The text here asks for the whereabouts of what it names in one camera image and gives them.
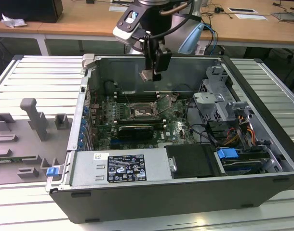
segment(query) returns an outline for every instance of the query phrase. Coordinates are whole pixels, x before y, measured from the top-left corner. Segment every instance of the table surface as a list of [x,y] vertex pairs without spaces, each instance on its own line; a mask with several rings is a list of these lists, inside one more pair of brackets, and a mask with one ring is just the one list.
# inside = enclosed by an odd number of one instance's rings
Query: table surface
[[[227,7],[251,8],[268,20],[233,19],[226,14],[213,15],[211,22],[219,35],[219,41],[257,42],[294,44],[294,23],[279,22],[271,13],[284,12],[283,9],[273,6],[274,0],[212,0],[213,4],[220,4],[225,12]],[[294,2],[282,1],[282,6],[289,10]],[[113,36],[112,31],[123,12],[110,12],[108,2],[86,4],[84,0],[63,0],[64,11],[57,23],[28,22],[28,26],[11,29],[0,22],[0,32],[62,34],[62,35],[93,35]],[[202,12],[213,12],[214,5],[203,7]],[[211,34],[203,31],[201,40],[210,40]]]

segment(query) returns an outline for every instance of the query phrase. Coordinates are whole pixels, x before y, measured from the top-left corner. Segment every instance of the desk leg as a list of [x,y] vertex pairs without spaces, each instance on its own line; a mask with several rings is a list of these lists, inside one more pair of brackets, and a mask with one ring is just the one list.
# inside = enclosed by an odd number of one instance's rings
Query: desk leg
[[49,48],[46,46],[46,43],[45,43],[45,36],[39,34],[36,37],[36,40],[38,42],[38,46],[40,48],[41,55],[51,55],[51,52],[50,52]]
[[78,42],[79,42],[79,50],[80,51],[84,51],[83,41],[82,40],[78,40]]

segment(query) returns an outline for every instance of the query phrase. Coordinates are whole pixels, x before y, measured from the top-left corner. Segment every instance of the sticker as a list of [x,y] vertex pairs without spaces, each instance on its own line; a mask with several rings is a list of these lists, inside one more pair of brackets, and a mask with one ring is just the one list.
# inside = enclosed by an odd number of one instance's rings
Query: sticker
[[109,183],[147,180],[144,155],[108,156],[107,166]]
[[94,153],[94,160],[107,160],[109,153]]

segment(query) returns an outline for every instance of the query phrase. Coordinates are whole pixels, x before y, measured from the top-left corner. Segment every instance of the paper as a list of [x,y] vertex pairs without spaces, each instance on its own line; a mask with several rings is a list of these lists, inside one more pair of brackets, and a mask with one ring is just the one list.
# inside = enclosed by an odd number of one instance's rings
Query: paper
[[27,26],[23,19],[12,19],[4,16],[3,14],[1,22],[11,28],[14,28],[15,26]]
[[128,7],[116,6],[116,5],[111,5],[109,7],[109,11],[125,12],[127,9],[128,9]]
[[254,20],[268,20],[264,16],[261,15],[249,15],[249,14],[235,14],[240,19],[254,19]]

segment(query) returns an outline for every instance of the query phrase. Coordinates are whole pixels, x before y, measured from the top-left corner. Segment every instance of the black plastic cover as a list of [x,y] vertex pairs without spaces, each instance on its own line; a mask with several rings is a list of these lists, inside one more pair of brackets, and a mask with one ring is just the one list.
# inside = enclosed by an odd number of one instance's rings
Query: black plastic cover
[[167,156],[174,158],[177,171],[174,179],[220,176],[218,164],[210,144],[181,144],[166,146]]

